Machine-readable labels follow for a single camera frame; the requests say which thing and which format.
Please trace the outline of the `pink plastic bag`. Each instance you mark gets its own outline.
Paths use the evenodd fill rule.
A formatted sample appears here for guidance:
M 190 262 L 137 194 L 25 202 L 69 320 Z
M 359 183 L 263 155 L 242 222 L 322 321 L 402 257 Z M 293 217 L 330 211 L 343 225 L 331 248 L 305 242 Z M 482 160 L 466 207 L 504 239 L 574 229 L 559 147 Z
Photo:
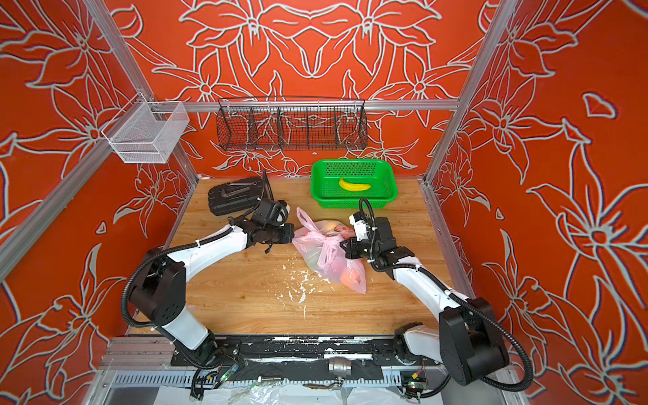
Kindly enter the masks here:
M 307 267 L 322 278 L 365 294 L 365 266 L 361 259 L 346 258 L 341 246 L 355 236 L 354 230 L 337 220 L 313 221 L 301 208 L 296 209 L 296 217 L 301 227 L 295 231 L 292 244 Z

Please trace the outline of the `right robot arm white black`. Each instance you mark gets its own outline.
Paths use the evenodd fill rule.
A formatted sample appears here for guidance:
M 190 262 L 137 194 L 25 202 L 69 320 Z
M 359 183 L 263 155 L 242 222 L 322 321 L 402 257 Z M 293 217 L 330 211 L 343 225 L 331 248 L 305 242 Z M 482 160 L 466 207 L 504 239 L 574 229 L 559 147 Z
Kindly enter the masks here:
M 416 325 L 403 332 L 408 352 L 442 364 L 461 386 L 474 381 L 504 392 L 519 393 L 533 383 L 533 361 L 521 343 L 495 320 L 490 304 L 470 299 L 441 281 L 404 246 L 378 251 L 375 244 L 355 237 L 340 243 L 345 256 L 364 259 L 378 273 L 386 273 L 408 289 L 438 322 L 438 331 Z M 496 381 L 490 375 L 510 364 L 507 345 L 520 358 L 523 376 L 515 383 Z

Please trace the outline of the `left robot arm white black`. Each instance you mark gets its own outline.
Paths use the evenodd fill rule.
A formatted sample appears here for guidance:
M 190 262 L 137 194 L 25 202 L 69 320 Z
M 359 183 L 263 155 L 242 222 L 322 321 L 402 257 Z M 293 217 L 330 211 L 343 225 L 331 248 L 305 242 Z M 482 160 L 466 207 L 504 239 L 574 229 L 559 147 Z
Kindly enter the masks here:
M 170 340 L 191 365 L 212 370 L 225 357 L 214 334 L 187 309 L 187 283 L 218 261 L 256 244 L 290 244 L 293 224 L 228 224 L 193 243 L 150 251 L 125 284 L 120 300 L 124 322 L 151 327 Z

